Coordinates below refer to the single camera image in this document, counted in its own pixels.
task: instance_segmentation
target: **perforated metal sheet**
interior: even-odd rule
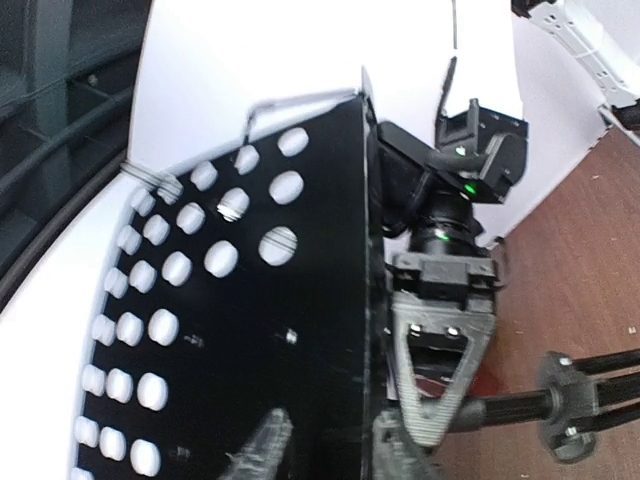
[[[102,315],[90,328],[98,340],[81,382],[81,415],[95,424],[78,424],[73,475],[140,478],[137,469],[158,479],[217,478],[273,408],[293,423],[291,478],[368,474],[369,329],[380,300],[372,278],[382,257],[374,251],[380,215],[370,200],[377,172],[365,118],[354,98],[297,125],[309,140],[300,152],[283,155],[278,142],[291,154],[282,141],[295,132],[278,132],[252,144],[253,168],[255,153],[240,154],[243,174],[234,151],[180,176],[175,203],[157,191],[134,199]],[[211,165],[217,178],[209,186]],[[289,174],[290,203],[280,205],[274,197],[282,203],[283,193],[274,194],[272,182],[289,171],[304,186],[291,199]],[[236,188],[249,200],[242,215],[237,206],[220,207]],[[260,245],[276,227],[293,232],[297,245],[272,266],[261,253],[269,259],[274,242],[267,251]],[[289,239],[281,231],[275,244]],[[210,261],[221,241],[237,253],[228,273]],[[169,258],[177,263],[167,266]],[[163,309],[175,318],[157,313]],[[155,395],[162,382],[149,373],[166,382],[166,403]]]

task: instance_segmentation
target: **wooden floor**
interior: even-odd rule
[[[487,360],[505,392],[534,389],[548,350],[640,348],[640,149],[626,137],[607,134],[508,246],[512,278]],[[573,466],[553,462],[535,424],[450,435],[438,460],[460,480],[640,479],[640,421],[603,432]]]

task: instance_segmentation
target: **white backdrop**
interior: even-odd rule
[[[435,105],[451,55],[448,0],[405,0],[392,11],[389,4],[375,10],[375,2],[366,8],[341,2],[333,9],[331,2],[322,2],[310,11],[294,2],[288,15],[299,22],[279,16],[273,2],[248,3],[156,0],[136,91],[132,161],[165,169],[215,151],[239,138],[246,110],[257,97],[359,85],[361,63],[369,69],[379,115],[432,140]],[[625,11],[623,4],[610,5],[609,21]],[[636,21],[620,18],[635,31],[640,12],[633,9]],[[254,13],[245,18],[249,10]],[[504,31],[492,33],[494,23],[489,14],[477,13],[471,27],[476,27],[478,46],[503,38]],[[587,75],[526,21],[514,19],[513,28],[520,93],[531,126],[529,168],[505,206],[479,209],[491,234],[517,224],[604,132],[595,110],[600,94]],[[284,47],[275,48],[278,42]],[[474,88],[482,101],[500,105],[509,99],[502,108],[517,111],[517,99],[508,90],[513,64],[496,67],[509,48],[502,45],[495,50],[500,55],[486,57],[487,68],[477,72]],[[328,51],[332,56],[323,58]],[[354,63],[357,58],[362,61]],[[272,67],[272,60],[286,75]],[[229,62],[232,72],[225,68]],[[458,87],[458,98],[466,101],[469,84]],[[0,478],[65,478],[78,372],[87,359],[87,325],[121,210],[134,187],[131,179],[119,177],[97,197],[0,318]]]

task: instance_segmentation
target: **black perforated panel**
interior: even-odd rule
[[[367,475],[382,264],[365,107],[355,98],[296,127],[195,166],[175,203],[157,192],[134,200],[93,327],[91,364],[111,382],[101,393],[91,366],[83,378],[94,393],[83,391],[82,415],[96,424],[78,426],[78,478],[140,478],[134,466],[158,479],[217,478],[276,407],[294,427],[282,471]],[[166,382],[166,400],[149,373]],[[132,451],[138,439],[151,445]]]

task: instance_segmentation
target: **brown floor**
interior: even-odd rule
[[[607,134],[508,244],[512,280],[488,356],[505,392],[535,388],[548,350],[640,348],[640,150],[622,134]],[[535,424],[518,425],[450,435],[438,458],[450,479],[640,479],[639,439],[640,421],[603,432],[593,457],[560,466]]]

